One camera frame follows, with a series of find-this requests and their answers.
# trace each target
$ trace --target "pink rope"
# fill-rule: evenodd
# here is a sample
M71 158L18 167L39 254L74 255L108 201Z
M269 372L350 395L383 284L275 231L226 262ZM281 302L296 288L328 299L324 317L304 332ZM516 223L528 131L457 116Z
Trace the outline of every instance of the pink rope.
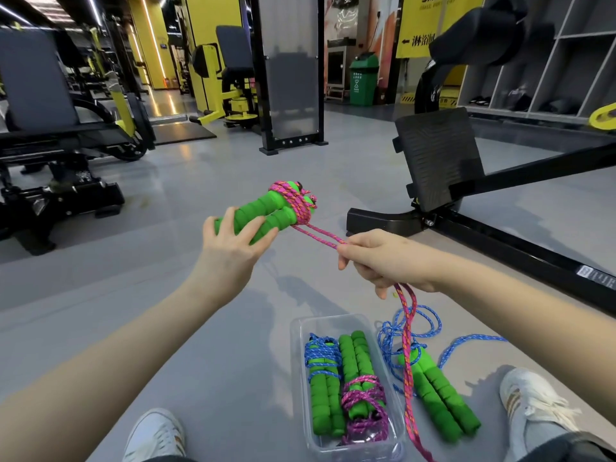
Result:
M298 232L305 233L306 235L314 238L315 240L326 244L330 248L338 248L335 243L331 241L324 240L317 235L304 230L303 228L299 228L298 225L305 225L308 228L311 228L315 232L318 232L322 235L328 236L333 240L336 240L338 243L346 243L342 238L337 237L331 232L326 230L322 230L320 228L315 227L310 224L310 219L312 216L311 209L317 209L317 197L312 195L310 199L312 204L309 204L308 201L304 199L306 194L310 194L310 191L302 189L301 191L297 191L295 188L289 185L287 182L275 182L269 188L277 193L280 193L284 199L291 205L295 214L297 215L297 224L291 225ZM411 308L408 308L408 303L406 301L406 297L404 296L404 292L399 284L395 284L396 292L398 293L398 297L400 298L400 302L402 303L402 308L404 309L404 315L406 317L406 323L404 326L404 334L402 335L402 349L404 350L404 357L406 365L404 367L404 397L405 397L405 412L404 412L404 421L406 426L406 432L408 433L408 437L413 442L413 445L416 447L417 451L427 460L427 462L435 462L432 457L432 453L423 447L421 443L419 430L417 429L417 423L413 416L413 406L411 403L411 399L413 397L413 373L411 371L411 360L410 360L410 351L411 351L411 323L413 322L413 318L415 317L415 311L417 311L417 298L415 297L415 293L413 292L410 285L402 284L404 290L407 291L409 296L411 297Z

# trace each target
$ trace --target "hand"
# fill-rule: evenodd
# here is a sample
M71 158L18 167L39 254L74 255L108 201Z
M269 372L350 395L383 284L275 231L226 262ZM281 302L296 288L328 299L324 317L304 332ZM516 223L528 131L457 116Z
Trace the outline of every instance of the hand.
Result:
M203 225L203 251L187 279L204 301L219 309L235 298L246 286L254 264L266 252L278 234L273 228L266 236L250 245L265 217L251 220L235 235L236 208L228 208L220 223L218 235L214 230L216 217L208 217Z
M364 279L374 284L376 295L385 300L394 283L409 283L425 292L438 291L441 266L450 256L416 241L383 230L358 233L338 245L338 269L349 261Z

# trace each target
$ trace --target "yellow banner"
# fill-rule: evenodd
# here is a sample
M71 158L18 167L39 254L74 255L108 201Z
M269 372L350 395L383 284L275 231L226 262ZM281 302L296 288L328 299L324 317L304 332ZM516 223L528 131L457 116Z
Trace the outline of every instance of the yellow banner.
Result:
M396 58L430 56L442 6L443 0L404 0Z
M467 12L473 8L481 6L482 4L483 0L447 0L441 32L448 30L454 22L464 16Z

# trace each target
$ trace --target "cubby shelf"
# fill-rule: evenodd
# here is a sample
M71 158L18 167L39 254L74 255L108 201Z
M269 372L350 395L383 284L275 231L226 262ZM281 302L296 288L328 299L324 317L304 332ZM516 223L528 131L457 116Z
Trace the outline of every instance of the cubby shelf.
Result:
M458 106L484 115L583 125L595 109L616 101L616 2L527 1L533 22L554 23L553 43L535 49L523 63L469 66ZM531 100L516 111L509 92L522 86ZM478 96L489 97L489 106L470 103ZM559 99L566 115L547 111L547 104Z

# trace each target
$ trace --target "label sticker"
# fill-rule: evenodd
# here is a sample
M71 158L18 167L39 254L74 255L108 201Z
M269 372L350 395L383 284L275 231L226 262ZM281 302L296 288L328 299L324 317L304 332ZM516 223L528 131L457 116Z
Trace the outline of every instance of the label sticker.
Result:
M616 277L587 265L582 265L577 270L580 277L592 280L612 290L616 290Z

